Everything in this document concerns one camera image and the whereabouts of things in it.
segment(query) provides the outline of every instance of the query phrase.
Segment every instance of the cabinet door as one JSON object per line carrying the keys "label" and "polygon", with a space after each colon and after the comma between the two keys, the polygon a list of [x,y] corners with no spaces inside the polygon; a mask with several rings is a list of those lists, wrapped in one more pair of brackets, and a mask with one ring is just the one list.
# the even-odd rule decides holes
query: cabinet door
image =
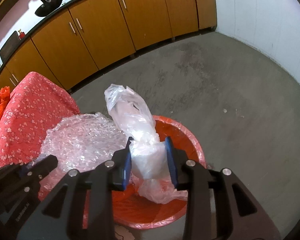
{"label": "cabinet door", "polygon": [[216,0],[197,0],[199,29],[217,25]]}
{"label": "cabinet door", "polygon": [[27,40],[7,62],[6,68],[20,82],[29,72],[35,71],[61,86],[51,70],[47,67],[32,40]]}
{"label": "cabinet door", "polygon": [[3,67],[3,70],[0,73],[0,89],[8,86],[10,87],[10,92],[12,92],[16,85],[17,83],[13,80],[9,70],[6,67]]}
{"label": "cabinet door", "polygon": [[118,0],[83,0],[69,10],[98,69],[135,53]]}
{"label": "cabinet door", "polygon": [[66,90],[98,70],[68,10],[48,21],[31,38]]}
{"label": "cabinet door", "polygon": [[166,0],[166,2],[174,37],[198,30],[195,0]]}
{"label": "cabinet door", "polygon": [[119,0],[136,49],[172,38],[165,0]]}

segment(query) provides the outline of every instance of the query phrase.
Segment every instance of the concrete floor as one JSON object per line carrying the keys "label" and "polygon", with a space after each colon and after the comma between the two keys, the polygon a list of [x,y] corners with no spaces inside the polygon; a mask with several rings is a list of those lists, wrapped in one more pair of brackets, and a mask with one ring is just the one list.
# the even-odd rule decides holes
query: concrete floor
{"label": "concrete floor", "polygon": [[[107,114],[104,90],[128,85],[152,114],[185,125],[207,162],[229,167],[284,237],[300,218],[300,86],[282,68],[220,33],[176,41],[115,68],[72,96],[82,113]],[[136,239],[182,239],[184,218],[130,230]]]}

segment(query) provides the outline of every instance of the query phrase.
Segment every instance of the clear plastic bag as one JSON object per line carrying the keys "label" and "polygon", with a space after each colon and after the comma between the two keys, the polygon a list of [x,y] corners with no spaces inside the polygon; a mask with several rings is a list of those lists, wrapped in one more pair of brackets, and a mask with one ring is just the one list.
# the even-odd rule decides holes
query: clear plastic bag
{"label": "clear plastic bag", "polygon": [[140,196],[160,204],[178,198],[186,200],[187,192],[177,192],[170,180],[164,142],[155,130],[155,120],[143,98],[131,88],[114,85],[106,89],[108,113],[130,144],[133,182]]}
{"label": "clear plastic bag", "polygon": [[125,134],[101,113],[63,118],[56,127],[47,130],[40,155],[31,163],[50,154],[58,158],[58,167],[41,181],[44,192],[39,197],[42,199],[51,191],[69,170],[90,171],[125,146]]}

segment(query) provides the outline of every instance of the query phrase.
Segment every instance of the pink floral bedsheet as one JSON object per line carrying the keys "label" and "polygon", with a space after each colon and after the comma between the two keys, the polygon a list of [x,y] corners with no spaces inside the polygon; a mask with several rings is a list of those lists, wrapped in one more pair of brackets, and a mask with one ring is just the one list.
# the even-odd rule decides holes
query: pink floral bedsheet
{"label": "pink floral bedsheet", "polygon": [[0,167],[38,157],[46,131],[79,113],[64,89],[30,72],[12,91],[0,121]]}

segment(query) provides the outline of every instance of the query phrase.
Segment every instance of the bubble wrap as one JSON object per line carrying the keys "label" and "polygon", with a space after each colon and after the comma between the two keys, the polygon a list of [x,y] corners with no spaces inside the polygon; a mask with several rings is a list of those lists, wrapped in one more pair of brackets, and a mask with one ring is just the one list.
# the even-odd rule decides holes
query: bubble wrap
{"label": "bubble wrap", "polygon": [[41,186],[51,191],[69,170],[96,168],[111,159],[115,151],[125,148],[126,141],[124,132],[101,113],[73,115],[47,130],[40,155],[31,165],[50,154],[58,158],[58,167],[41,181]]}

